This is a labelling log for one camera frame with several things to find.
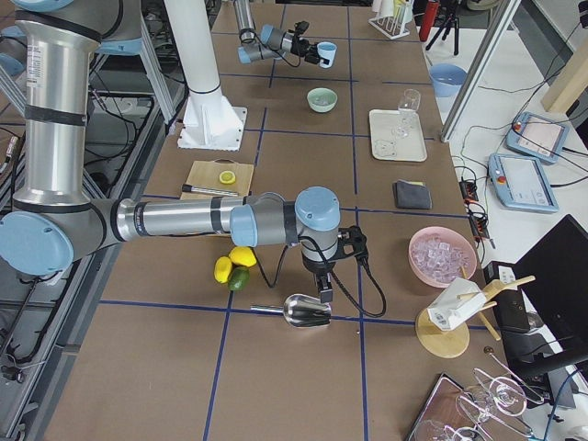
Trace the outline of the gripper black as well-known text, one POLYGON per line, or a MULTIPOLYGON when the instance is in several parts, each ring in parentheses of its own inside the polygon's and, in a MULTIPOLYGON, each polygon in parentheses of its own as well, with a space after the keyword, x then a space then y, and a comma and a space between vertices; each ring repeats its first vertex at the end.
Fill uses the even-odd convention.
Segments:
POLYGON ((321 58, 316 44, 311 44, 308 40, 301 37, 306 32, 309 25, 310 24, 307 21, 302 20, 295 24, 294 29, 290 30, 291 45, 289 51, 303 59, 305 62, 316 65, 319 64, 320 66, 331 66, 330 60, 321 58))
POLYGON ((361 266, 368 268, 367 236, 356 225, 337 231, 303 231, 300 245, 303 265, 315 274, 313 283, 321 303, 333 301, 333 287, 328 273, 338 261, 354 257, 361 266))

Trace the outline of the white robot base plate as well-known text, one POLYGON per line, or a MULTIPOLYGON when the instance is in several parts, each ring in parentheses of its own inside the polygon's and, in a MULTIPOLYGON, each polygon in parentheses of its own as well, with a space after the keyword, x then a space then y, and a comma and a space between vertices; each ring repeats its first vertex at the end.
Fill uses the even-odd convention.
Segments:
POLYGON ((236 152, 243 138, 246 107, 234 107, 223 94, 191 93, 177 145, 181 149, 236 152))

